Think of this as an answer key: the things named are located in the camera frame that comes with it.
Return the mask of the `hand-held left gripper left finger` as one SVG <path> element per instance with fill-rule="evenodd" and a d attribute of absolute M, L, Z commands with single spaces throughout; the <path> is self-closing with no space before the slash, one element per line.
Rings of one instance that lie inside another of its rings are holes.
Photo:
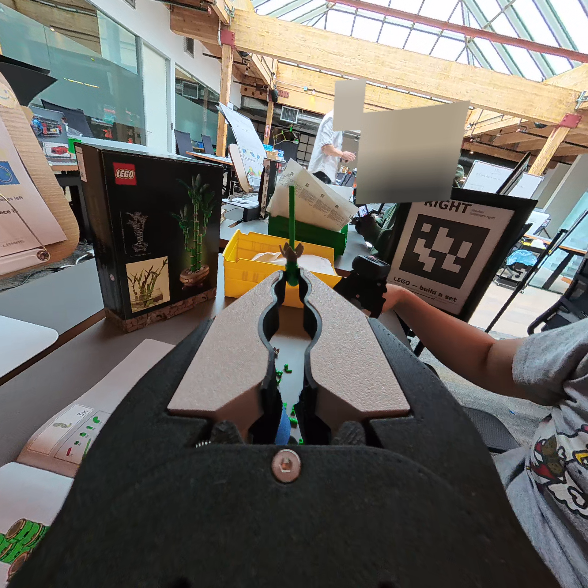
<path fill-rule="evenodd" d="M 274 442 L 282 415 L 275 352 L 282 271 L 246 292 L 213 320 L 168 404 L 174 415 L 233 422 L 253 442 Z"/>

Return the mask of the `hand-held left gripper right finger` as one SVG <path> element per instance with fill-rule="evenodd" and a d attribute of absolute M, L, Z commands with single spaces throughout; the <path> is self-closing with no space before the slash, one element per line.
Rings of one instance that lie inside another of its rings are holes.
<path fill-rule="evenodd" d="M 304 442 L 329 442 L 344 422 L 405 417 L 410 405 L 372 321 L 306 269 L 299 271 L 305 350 L 299 426 Z"/>

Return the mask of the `green lego stem assembly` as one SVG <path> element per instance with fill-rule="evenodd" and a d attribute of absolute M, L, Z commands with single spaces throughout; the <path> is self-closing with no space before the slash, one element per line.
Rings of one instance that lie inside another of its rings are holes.
<path fill-rule="evenodd" d="M 299 267 L 298 259 L 303 253 L 303 245 L 296 245 L 296 219 L 295 219 L 295 203 L 296 203 L 296 187 L 289 186 L 288 206 L 289 206 L 289 239 L 280 246 L 282 257 L 285 258 L 285 275 L 287 283 L 295 287 L 299 283 Z"/>

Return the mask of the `person's right forearm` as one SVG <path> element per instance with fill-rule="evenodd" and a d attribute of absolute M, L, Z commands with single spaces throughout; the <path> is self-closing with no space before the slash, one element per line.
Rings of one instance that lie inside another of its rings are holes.
<path fill-rule="evenodd" d="M 400 286 L 388 284 L 383 298 L 383 310 L 394 310 L 447 368 L 489 392 L 531 400 L 512 374 L 516 352 L 529 337 L 496 340 Z"/>

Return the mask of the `scattered green lego pieces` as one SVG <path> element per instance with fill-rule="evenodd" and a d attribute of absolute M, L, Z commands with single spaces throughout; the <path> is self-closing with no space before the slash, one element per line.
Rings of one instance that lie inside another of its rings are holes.
<path fill-rule="evenodd" d="M 279 365 L 276 369 L 276 378 L 282 406 L 287 408 L 290 418 L 291 437 L 288 444 L 301 444 L 302 434 L 299 428 L 299 418 L 296 414 L 295 405 L 299 401 L 299 396 L 303 388 L 303 369 L 295 366 L 293 362 Z"/>

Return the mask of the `lego instruction booklet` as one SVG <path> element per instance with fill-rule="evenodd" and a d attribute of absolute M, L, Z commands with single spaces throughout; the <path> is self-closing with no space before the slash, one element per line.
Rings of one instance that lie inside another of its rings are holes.
<path fill-rule="evenodd" d="M 75 402 L 27 441 L 16 461 L 1 467 L 1 587 L 46 535 L 82 460 L 121 400 L 173 346 L 145 339 Z"/>

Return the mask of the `black lego set box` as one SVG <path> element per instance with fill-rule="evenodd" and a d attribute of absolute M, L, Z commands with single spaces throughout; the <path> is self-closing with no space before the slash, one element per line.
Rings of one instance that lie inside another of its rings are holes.
<path fill-rule="evenodd" d="M 215 298 L 224 170 L 77 143 L 107 319 L 133 332 Z"/>

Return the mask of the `crumpled white paper bag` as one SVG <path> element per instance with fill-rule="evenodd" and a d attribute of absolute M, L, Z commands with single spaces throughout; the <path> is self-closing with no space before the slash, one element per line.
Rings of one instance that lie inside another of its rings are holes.
<path fill-rule="evenodd" d="M 285 266 L 286 264 L 286 258 L 279 252 L 259 253 L 252 258 L 252 261 L 272 263 L 274 265 L 280 266 Z M 313 254 L 302 254 L 301 257 L 298 258 L 298 266 L 300 268 L 310 270 L 315 274 L 320 273 L 324 275 L 337 275 L 331 262 L 328 259 Z"/>

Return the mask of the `green plastic bin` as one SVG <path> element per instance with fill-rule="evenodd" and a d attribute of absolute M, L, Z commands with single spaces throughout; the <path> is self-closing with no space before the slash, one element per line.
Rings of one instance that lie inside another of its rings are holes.
<path fill-rule="evenodd" d="M 289 239 L 289 219 L 287 217 L 269 216 L 268 234 Z M 337 232 L 312 224 L 305 224 L 297 220 L 295 222 L 296 240 L 331 247 L 334 249 L 334 256 L 341 256 L 344 254 L 347 237 L 348 225 L 343 226 L 342 230 Z"/>

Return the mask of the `yellow plastic bin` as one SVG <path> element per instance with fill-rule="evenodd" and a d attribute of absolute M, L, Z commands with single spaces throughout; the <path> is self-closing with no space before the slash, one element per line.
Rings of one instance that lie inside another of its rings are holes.
<path fill-rule="evenodd" d="M 272 263 L 252 261 L 259 253 L 278 253 L 280 246 L 286 242 L 286 238 L 270 236 L 267 234 L 249 232 L 242 233 L 237 230 L 224 249 L 224 294 L 230 298 L 239 298 L 269 275 L 284 266 Z M 334 249 L 315 244 L 302 242 L 304 254 L 313 254 L 328 259 L 334 268 Z M 341 280 L 338 274 L 315 274 L 321 281 L 333 288 Z"/>

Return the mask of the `dark slim cardboard box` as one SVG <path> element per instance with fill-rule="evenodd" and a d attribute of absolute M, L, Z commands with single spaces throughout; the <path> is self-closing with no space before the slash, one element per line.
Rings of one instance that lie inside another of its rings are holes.
<path fill-rule="evenodd" d="M 281 166 L 282 164 L 275 159 L 264 158 L 263 160 L 263 170 L 258 192 L 260 219 L 267 217 L 267 206 L 275 191 L 276 180 L 281 171 Z"/>

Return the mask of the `white poster board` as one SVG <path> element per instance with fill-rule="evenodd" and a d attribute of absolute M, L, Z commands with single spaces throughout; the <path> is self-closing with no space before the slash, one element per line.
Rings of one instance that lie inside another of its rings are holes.
<path fill-rule="evenodd" d="M 217 108 L 223 114 L 235 136 L 249 184 L 258 189 L 265 158 L 263 143 L 248 117 L 220 102 L 217 104 Z"/>

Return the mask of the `white stand base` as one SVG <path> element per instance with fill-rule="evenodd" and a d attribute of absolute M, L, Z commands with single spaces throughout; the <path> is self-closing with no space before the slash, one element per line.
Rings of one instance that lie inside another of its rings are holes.
<path fill-rule="evenodd" d="M 54 329 L 1 316 L 1 377 L 37 356 L 57 339 Z"/>

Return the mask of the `printed instruction sheet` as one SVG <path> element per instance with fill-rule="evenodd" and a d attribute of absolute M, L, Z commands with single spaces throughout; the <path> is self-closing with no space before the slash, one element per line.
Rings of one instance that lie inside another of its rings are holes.
<path fill-rule="evenodd" d="M 1 275 L 48 261 L 65 239 L 1 122 Z"/>

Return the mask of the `wooden instruction board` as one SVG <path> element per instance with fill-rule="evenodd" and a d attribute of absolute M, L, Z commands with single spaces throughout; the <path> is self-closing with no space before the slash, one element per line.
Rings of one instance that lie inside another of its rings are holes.
<path fill-rule="evenodd" d="M 38 269 L 50 262 L 65 259 L 74 252 L 78 245 L 79 228 L 70 204 L 66 200 L 63 190 L 59 186 L 55 174 L 33 134 L 25 111 L 20 106 L 15 92 L 3 75 L 1 75 L 1 122 L 4 122 L 31 180 L 66 236 L 66 239 L 62 242 L 47 245 L 47 251 L 50 254 L 48 261 L 1 275 L 2 277 L 8 277 L 29 269 Z"/>

